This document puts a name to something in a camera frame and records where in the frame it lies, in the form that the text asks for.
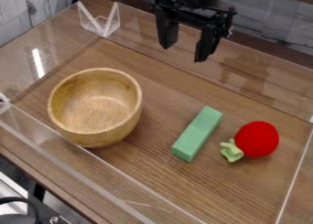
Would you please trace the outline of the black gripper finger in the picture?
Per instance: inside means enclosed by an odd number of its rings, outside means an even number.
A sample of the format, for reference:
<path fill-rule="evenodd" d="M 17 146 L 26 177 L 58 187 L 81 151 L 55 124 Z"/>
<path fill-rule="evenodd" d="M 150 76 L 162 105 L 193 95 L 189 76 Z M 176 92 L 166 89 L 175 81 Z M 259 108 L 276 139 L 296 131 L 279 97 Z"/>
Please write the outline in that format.
<path fill-rule="evenodd" d="M 221 42 L 221 30 L 213 24 L 207 24 L 203 27 L 201 38 L 196 45 L 195 61 L 204 62 L 208 57 L 216 52 Z"/>
<path fill-rule="evenodd" d="M 179 42 L 179 20 L 161 7 L 156 9 L 158 39 L 164 49 L 169 49 Z"/>

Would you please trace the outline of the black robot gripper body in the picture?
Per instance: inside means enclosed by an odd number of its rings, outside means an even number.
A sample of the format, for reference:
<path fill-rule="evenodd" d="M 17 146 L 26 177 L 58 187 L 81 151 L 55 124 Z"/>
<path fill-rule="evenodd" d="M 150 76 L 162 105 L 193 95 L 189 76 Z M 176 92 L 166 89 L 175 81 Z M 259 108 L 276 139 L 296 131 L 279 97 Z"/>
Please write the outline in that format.
<path fill-rule="evenodd" d="M 157 25 L 173 26 L 180 22 L 203 27 L 208 23 L 231 28 L 236 16 L 233 6 L 220 6 L 219 0 L 154 0 Z"/>

